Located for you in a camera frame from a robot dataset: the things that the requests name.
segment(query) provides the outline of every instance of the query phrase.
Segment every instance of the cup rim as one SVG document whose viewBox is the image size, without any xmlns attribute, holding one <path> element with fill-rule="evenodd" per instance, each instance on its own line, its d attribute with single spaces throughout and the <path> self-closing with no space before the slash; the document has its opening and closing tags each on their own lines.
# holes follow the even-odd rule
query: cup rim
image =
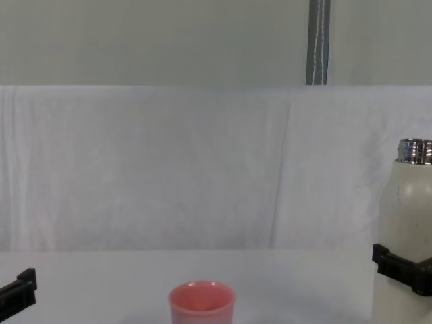
<svg viewBox="0 0 432 324">
<path fill-rule="evenodd" d="M 173 300 L 173 294 L 175 292 L 177 292 L 179 289 L 182 289 L 183 287 L 186 286 L 191 286 L 191 285 L 195 285 L 195 286 L 217 286 L 220 288 L 223 288 L 224 290 L 226 290 L 230 296 L 231 296 L 231 300 L 230 302 L 228 302 L 226 305 L 216 308 L 216 309 L 212 309 L 212 310 L 190 310 L 187 308 L 183 308 L 180 307 L 178 305 L 176 305 Z M 236 293 L 234 292 L 234 290 L 232 288 L 230 288 L 229 286 L 225 285 L 224 283 L 221 283 L 219 281 L 213 281 L 213 280 L 195 280 L 195 281 L 189 281 L 189 282 L 185 282 L 182 283 L 181 285 L 178 285 L 177 287 L 175 287 L 168 295 L 168 301 L 169 301 L 169 305 L 171 306 L 172 309 L 175 309 L 176 311 L 179 311 L 181 313 L 184 314 L 189 314 L 189 315 L 212 315 L 212 314 L 216 314 L 216 313 L 221 313 L 224 310 L 233 307 L 234 302 L 236 301 Z"/>
</svg>

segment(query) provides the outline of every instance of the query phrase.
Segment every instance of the black clamp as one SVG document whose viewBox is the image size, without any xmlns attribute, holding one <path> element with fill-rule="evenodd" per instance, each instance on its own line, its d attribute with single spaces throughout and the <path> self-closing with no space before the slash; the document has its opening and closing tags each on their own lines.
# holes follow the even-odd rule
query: black clamp
<svg viewBox="0 0 432 324">
<path fill-rule="evenodd" d="M 432 258 L 415 263 L 374 244 L 372 261 L 378 264 L 378 273 L 410 286 L 419 296 L 432 296 Z"/>
<path fill-rule="evenodd" d="M 34 291 L 37 287 L 36 271 L 29 268 L 14 282 L 0 288 L 0 322 L 36 304 Z"/>
</svg>

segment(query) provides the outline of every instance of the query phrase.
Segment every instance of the white bottle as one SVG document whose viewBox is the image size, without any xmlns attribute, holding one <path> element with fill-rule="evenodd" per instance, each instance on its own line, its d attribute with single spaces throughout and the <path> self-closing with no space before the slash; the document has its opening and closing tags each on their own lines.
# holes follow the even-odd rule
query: white bottle
<svg viewBox="0 0 432 324">
<path fill-rule="evenodd" d="M 379 201 L 377 242 L 419 263 L 432 257 L 432 140 L 401 140 Z M 432 297 L 375 274 L 373 324 L 432 323 Z"/>
</svg>

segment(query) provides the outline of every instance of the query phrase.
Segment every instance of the white tabletop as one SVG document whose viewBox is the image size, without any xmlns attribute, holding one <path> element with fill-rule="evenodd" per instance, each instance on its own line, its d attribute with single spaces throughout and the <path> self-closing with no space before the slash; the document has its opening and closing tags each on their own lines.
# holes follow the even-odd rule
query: white tabletop
<svg viewBox="0 0 432 324">
<path fill-rule="evenodd" d="M 168 324 L 170 289 L 196 279 L 235 289 L 234 324 L 357 324 L 371 312 L 366 251 L 0 253 L 0 284 L 28 267 L 37 303 L 6 323 Z"/>
</svg>

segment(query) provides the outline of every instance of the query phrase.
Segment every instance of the table surface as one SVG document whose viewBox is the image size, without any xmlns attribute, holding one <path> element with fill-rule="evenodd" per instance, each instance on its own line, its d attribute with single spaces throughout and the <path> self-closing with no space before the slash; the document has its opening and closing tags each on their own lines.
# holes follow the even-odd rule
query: table surface
<svg viewBox="0 0 432 324">
<path fill-rule="evenodd" d="M 37 303 L 14 324 L 168 324 L 167 295 L 185 281 L 237 294 L 234 324 L 357 324 L 371 313 L 367 251 L 0 253 L 0 284 L 35 267 Z"/>
</svg>

